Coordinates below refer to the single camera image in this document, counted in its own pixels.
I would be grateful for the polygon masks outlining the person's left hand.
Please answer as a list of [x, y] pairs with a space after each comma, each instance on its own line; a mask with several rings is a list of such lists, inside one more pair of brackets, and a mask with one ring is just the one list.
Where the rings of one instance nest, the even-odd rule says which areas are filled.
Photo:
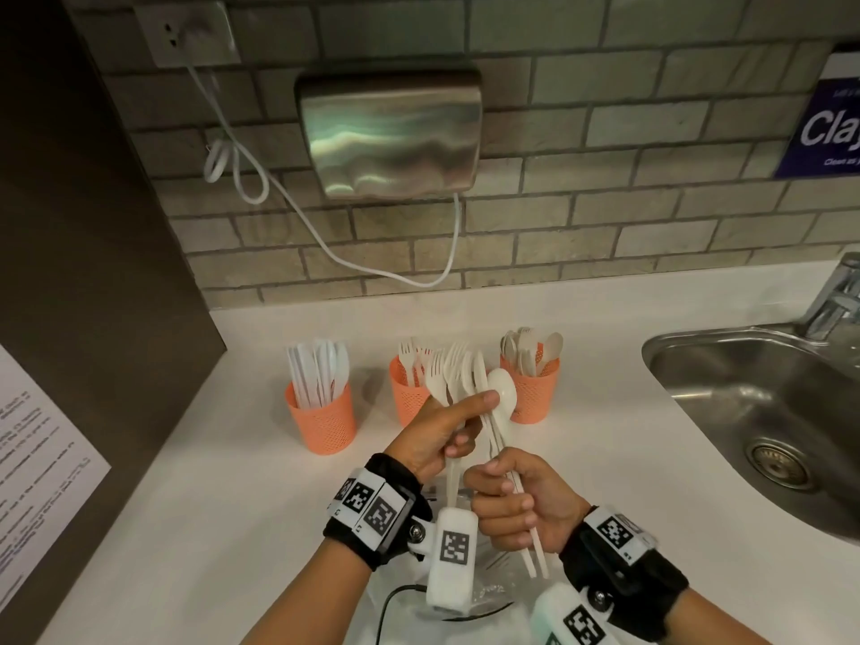
[[383, 451], [424, 484], [439, 475], [446, 456], [471, 454], [482, 430], [481, 416], [471, 420], [447, 420], [445, 408], [428, 397], [421, 410]]

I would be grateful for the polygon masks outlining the white plastic spoon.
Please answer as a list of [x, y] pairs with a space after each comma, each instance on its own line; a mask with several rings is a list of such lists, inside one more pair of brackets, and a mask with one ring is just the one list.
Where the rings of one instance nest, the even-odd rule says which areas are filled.
[[[489, 390], [494, 390], [499, 396], [500, 401], [498, 406], [491, 412], [490, 415], [490, 443], [491, 455], [497, 456], [501, 450], [507, 447], [507, 434], [510, 428], [510, 422], [513, 411], [516, 409], [517, 396], [516, 389], [510, 374], [502, 369], [497, 368], [486, 374], [487, 385]], [[543, 552], [543, 546], [536, 527], [530, 530], [532, 537], [532, 552], [536, 556], [537, 568], [532, 561], [532, 555], [527, 554], [522, 550], [523, 560], [526, 570], [532, 578], [536, 578], [540, 571], [540, 575], [545, 580], [550, 578], [549, 567]]]

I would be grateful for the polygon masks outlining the bunch of white plastic forks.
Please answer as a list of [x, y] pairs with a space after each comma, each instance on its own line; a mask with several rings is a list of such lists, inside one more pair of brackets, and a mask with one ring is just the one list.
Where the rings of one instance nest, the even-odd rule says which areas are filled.
[[[425, 387], [440, 405], [449, 407], [460, 400], [462, 364], [469, 355], [470, 346], [465, 341], [453, 342], [449, 346], [432, 348], [424, 366]], [[457, 507], [460, 483], [459, 459], [446, 456], [446, 508]]]

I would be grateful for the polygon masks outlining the person's left forearm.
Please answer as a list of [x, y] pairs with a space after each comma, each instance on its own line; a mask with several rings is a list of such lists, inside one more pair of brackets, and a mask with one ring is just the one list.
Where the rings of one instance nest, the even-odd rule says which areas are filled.
[[370, 578], [359, 555], [325, 537], [240, 645], [342, 645]]

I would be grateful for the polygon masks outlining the orange mesh cup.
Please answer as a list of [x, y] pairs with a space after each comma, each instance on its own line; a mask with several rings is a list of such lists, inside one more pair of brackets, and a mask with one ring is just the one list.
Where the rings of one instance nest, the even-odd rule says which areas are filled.
[[312, 453], [323, 456], [337, 454], [355, 440], [358, 422], [353, 411], [350, 383], [336, 400], [319, 409], [300, 408], [293, 383], [285, 389], [285, 401], [306, 448]]
[[418, 384], [413, 369], [405, 369], [399, 357], [393, 357], [389, 364], [389, 377], [395, 404], [396, 416], [402, 428], [414, 420], [421, 410], [429, 391]]
[[560, 366], [561, 361], [557, 357], [548, 361], [538, 377], [528, 377], [517, 372], [514, 365], [500, 355], [500, 368], [506, 370], [512, 377], [517, 392], [517, 404], [512, 413], [514, 423], [534, 425], [547, 417]]

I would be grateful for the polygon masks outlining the group of forks in cup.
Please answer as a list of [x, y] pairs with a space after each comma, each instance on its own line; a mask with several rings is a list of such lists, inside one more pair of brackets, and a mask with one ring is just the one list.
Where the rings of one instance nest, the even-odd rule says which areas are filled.
[[406, 385], [410, 388], [425, 386], [426, 370], [437, 348], [415, 337], [407, 337], [397, 347], [397, 359], [406, 372]]

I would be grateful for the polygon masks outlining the group of beige plastic spoons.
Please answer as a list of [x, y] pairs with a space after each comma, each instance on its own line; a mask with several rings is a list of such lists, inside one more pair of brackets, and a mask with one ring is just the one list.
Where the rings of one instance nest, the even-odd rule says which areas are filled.
[[521, 376], [539, 378], [559, 363], [563, 346], [564, 337], [558, 332], [541, 338], [534, 328], [522, 326], [500, 337], [500, 359]]

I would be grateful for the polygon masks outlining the clear plastic bowl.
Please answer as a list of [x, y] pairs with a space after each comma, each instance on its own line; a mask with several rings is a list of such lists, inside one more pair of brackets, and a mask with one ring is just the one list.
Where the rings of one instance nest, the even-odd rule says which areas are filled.
[[[428, 572], [429, 564], [419, 562], [415, 555], [398, 556], [371, 575], [365, 594], [375, 610], [380, 611], [385, 599], [396, 588], [403, 585], [426, 585]], [[425, 621], [469, 621], [502, 611], [520, 598], [521, 591], [530, 580], [520, 555], [499, 551], [482, 539], [477, 546], [471, 608], [466, 614], [459, 615], [449, 610], [430, 607], [424, 594], [414, 590], [398, 593], [392, 602]]]

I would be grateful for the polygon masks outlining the black left wristband with markers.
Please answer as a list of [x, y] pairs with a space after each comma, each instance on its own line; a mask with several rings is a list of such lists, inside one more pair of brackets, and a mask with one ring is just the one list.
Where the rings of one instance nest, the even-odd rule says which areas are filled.
[[350, 474], [327, 513], [323, 536], [346, 546], [371, 572], [408, 551], [416, 520], [434, 517], [418, 478], [384, 453]]

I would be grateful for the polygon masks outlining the group of white plastic knives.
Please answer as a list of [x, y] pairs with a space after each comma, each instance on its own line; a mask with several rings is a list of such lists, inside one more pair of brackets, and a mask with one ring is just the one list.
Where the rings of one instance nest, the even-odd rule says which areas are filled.
[[299, 409], [322, 409], [345, 393], [350, 374], [346, 343], [318, 339], [284, 351]]

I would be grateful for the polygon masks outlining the chrome faucet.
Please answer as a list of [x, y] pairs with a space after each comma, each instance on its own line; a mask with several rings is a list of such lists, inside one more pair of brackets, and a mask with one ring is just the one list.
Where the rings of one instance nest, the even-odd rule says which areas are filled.
[[860, 252], [848, 252], [803, 315], [797, 334], [826, 342], [843, 324], [860, 324]]

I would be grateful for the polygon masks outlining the dark brown cabinet panel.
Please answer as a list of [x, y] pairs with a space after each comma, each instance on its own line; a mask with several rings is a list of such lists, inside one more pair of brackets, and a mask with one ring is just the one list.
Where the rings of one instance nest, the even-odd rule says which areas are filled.
[[0, 346], [111, 467], [0, 611], [36, 645], [226, 351], [61, 0], [0, 0]]

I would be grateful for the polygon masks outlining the steel wall hand dryer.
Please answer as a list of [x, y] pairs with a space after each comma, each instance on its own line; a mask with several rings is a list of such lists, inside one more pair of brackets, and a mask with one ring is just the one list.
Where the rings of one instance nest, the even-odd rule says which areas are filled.
[[444, 197], [475, 184], [484, 105], [472, 65], [311, 71], [294, 96], [329, 201]]

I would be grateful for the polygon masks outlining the blue wall sign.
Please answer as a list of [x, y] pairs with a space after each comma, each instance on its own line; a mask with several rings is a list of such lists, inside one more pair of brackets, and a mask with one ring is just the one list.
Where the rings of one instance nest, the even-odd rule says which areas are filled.
[[860, 41], [826, 59], [773, 178], [860, 175]]

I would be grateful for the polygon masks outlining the steel wall socket plate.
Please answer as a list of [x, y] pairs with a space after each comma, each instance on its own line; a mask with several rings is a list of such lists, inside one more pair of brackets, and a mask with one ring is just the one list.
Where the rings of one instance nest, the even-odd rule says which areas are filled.
[[178, 69], [187, 65], [196, 68], [218, 67], [241, 64], [241, 56], [235, 39], [236, 52], [224, 61], [195, 60], [183, 54], [176, 47], [178, 27], [186, 16], [200, 8], [208, 9], [215, 6], [225, 6], [219, 0], [170, 2], [133, 8], [145, 42], [150, 50], [153, 63], [159, 69]]

